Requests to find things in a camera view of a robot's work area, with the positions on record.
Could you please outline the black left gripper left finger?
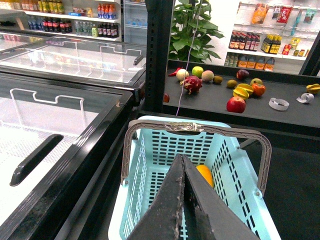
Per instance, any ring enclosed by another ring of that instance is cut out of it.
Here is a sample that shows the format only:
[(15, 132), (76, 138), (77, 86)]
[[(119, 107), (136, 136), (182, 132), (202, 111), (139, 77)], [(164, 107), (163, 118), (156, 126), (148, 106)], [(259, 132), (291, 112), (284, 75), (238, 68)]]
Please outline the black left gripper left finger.
[(177, 154), (152, 204), (134, 227), (129, 240), (178, 240), (183, 218), (185, 164)]

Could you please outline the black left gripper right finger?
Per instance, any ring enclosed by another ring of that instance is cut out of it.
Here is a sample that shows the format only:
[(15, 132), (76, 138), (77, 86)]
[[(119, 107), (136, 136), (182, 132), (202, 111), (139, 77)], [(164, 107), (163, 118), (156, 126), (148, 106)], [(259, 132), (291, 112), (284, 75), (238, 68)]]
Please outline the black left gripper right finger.
[(190, 159), (184, 163), (184, 217), (190, 240), (257, 240), (238, 216), (222, 201)]

